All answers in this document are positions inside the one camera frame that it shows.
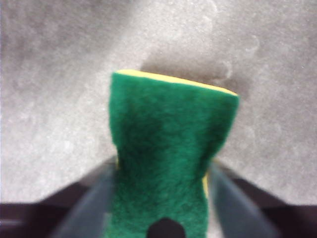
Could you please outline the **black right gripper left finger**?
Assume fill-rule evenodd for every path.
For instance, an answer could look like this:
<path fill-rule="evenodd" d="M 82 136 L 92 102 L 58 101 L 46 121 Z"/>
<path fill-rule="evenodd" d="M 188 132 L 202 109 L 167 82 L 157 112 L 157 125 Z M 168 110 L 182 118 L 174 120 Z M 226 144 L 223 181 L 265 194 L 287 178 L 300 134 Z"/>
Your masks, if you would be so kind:
<path fill-rule="evenodd" d="M 111 158 L 47 198 L 2 203 L 2 238 L 100 238 L 111 214 L 116 159 Z"/>

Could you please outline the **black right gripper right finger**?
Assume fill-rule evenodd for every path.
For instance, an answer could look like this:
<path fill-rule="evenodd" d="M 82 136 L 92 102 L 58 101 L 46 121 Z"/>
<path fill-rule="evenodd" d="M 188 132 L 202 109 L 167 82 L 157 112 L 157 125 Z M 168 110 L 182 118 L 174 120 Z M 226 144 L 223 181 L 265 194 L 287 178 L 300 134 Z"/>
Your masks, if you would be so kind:
<path fill-rule="evenodd" d="M 316 205 L 286 203 L 226 165 L 208 169 L 209 195 L 226 238 L 315 238 Z"/>

